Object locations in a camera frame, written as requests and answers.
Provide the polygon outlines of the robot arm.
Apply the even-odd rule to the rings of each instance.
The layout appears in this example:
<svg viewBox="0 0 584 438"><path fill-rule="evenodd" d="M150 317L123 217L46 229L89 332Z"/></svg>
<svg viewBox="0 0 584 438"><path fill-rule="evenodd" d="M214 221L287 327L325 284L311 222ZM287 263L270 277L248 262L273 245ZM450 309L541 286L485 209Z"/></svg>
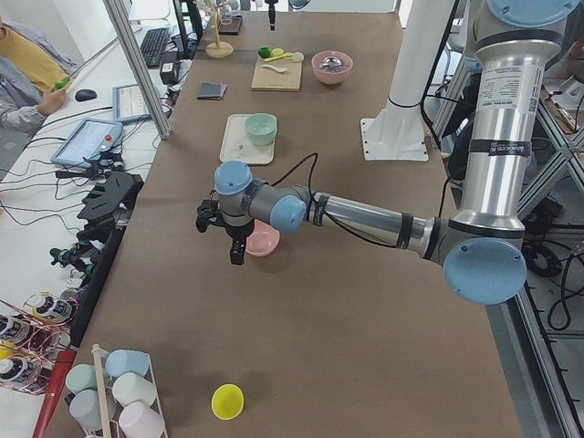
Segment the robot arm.
<svg viewBox="0 0 584 438"><path fill-rule="evenodd" d="M292 233L305 222L337 226L368 243L409 249L442 266L450 287L469 301L494 305L526 280L525 228L518 203L545 67L561 49L574 1L473 1L467 46L482 67L464 193L447 221L423 219L313 191L278 188L243 162L224 162L196 226L222 227L233 264L244 261L255 221Z"/></svg>
<svg viewBox="0 0 584 438"><path fill-rule="evenodd" d="M271 21L276 19L276 4L278 0L265 0L265 3L268 5L268 17Z"/></svg>

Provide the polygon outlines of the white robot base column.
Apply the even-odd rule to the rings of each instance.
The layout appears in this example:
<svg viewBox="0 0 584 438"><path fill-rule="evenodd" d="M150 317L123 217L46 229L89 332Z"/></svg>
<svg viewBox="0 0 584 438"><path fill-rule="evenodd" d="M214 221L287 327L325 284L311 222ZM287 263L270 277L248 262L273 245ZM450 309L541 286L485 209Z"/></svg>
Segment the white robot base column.
<svg viewBox="0 0 584 438"><path fill-rule="evenodd" d="M387 104L374 119L362 119L361 143L367 161L428 160L424 142L422 99L433 79L435 59L449 32L454 0L412 3L388 93Z"/></svg>

